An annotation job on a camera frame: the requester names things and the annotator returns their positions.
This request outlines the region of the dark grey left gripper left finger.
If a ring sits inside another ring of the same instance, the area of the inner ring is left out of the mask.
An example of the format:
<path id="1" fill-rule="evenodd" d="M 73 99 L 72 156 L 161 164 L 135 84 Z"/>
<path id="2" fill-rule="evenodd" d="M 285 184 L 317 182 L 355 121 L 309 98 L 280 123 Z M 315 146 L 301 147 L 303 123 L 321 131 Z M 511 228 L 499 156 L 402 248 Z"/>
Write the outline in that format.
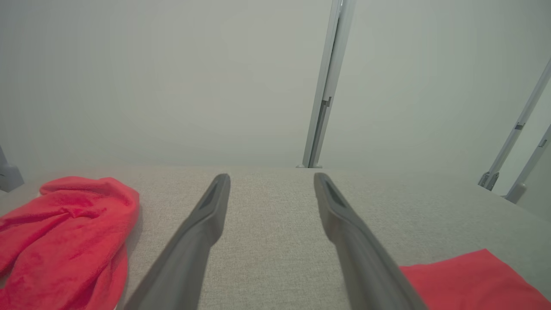
<path id="1" fill-rule="evenodd" d="M 223 233 L 230 186 L 228 174 L 212 180 L 125 304 L 126 310 L 197 309 L 209 252 Z"/>

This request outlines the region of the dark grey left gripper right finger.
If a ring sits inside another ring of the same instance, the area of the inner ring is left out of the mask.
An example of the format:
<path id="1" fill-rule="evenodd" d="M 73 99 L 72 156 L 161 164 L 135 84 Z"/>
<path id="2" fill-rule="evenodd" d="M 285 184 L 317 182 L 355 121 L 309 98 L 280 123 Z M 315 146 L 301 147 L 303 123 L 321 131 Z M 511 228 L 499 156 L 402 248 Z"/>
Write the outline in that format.
<path id="1" fill-rule="evenodd" d="M 314 189 L 322 226 L 337 251 L 353 310 L 425 310 L 426 304 L 364 220 L 325 173 Z"/>

